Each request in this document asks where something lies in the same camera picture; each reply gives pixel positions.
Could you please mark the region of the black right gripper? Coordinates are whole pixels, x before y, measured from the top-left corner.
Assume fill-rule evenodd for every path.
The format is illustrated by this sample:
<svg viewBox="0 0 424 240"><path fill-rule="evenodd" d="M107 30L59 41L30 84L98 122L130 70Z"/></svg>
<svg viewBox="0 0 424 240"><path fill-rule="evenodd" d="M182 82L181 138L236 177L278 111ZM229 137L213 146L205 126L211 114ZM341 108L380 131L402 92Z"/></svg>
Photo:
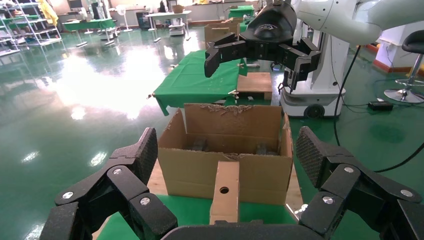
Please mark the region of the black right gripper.
<svg viewBox="0 0 424 240"><path fill-rule="evenodd" d="M230 32L207 43L205 77L210 78L221 63L242 58L279 62L291 70L287 87L292 93L298 82L306 81L318 68L322 53L307 37L291 46L296 24L297 15L290 3L268 4L240 35Z"/></svg>

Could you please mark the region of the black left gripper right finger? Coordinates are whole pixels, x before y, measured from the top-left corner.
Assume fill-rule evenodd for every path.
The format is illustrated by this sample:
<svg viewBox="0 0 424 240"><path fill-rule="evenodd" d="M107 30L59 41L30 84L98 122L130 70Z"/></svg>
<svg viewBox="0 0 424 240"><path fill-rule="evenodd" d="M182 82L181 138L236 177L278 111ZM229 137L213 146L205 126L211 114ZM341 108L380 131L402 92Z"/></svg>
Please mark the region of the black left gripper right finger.
<svg viewBox="0 0 424 240"><path fill-rule="evenodd" d="M351 211L382 240L423 239L423 199L415 190L366 168L348 150L321 141L307 126L299 130L295 146L317 189L299 217L301 226L328 240Z"/></svg>

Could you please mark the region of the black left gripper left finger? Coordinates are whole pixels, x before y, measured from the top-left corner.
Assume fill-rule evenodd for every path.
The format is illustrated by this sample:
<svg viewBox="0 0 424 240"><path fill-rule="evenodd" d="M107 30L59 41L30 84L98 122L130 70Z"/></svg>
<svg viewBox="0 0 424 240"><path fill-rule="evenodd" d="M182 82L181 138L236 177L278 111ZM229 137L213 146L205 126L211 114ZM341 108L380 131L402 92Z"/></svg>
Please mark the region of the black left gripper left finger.
<svg viewBox="0 0 424 240"><path fill-rule="evenodd" d="M139 239L162 239L178 220L148 188L157 157L157 133L148 127L135 144L116 149L100 170L56 196L40 238L90 240L119 213Z"/></svg>

